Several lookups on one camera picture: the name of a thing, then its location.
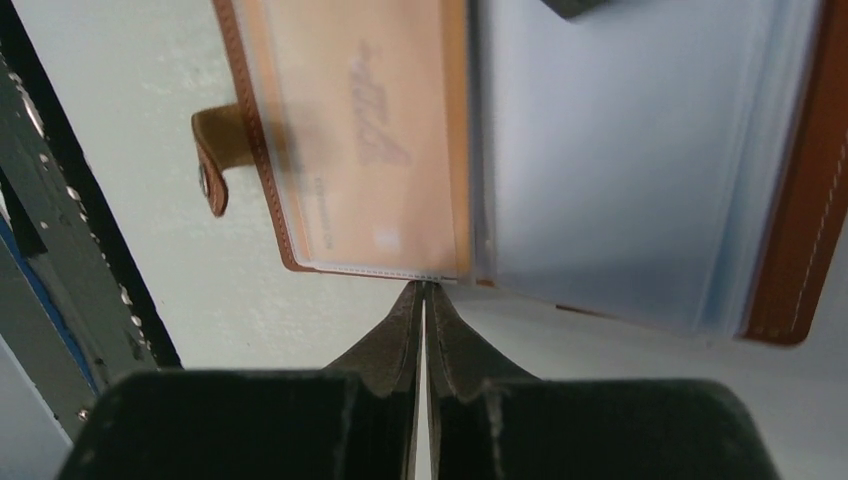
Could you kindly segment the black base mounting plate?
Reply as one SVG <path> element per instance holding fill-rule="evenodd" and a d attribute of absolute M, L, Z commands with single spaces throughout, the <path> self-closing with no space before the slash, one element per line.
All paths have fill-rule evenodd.
<path fill-rule="evenodd" d="M 181 364 L 8 1 L 1 5 L 1 335 L 70 438 L 110 386 Z"/>

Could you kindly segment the brown leather card holder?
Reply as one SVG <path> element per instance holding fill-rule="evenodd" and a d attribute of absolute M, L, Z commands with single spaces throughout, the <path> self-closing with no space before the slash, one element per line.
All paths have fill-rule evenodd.
<path fill-rule="evenodd" d="M 204 194 L 293 272 L 795 346 L 847 210 L 843 1 L 217 1 Z"/>

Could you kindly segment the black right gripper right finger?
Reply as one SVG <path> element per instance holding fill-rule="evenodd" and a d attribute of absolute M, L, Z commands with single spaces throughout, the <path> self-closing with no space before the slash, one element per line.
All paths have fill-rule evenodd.
<path fill-rule="evenodd" d="M 738 397 L 699 379 L 545 380 L 424 294 L 438 479 L 775 479 Z"/>

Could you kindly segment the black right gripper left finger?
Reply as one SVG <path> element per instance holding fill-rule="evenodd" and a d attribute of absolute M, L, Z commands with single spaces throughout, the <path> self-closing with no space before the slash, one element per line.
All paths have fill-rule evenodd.
<path fill-rule="evenodd" d="M 424 286 L 311 370 L 139 372 L 97 402 L 62 479 L 410 479 Z"/>

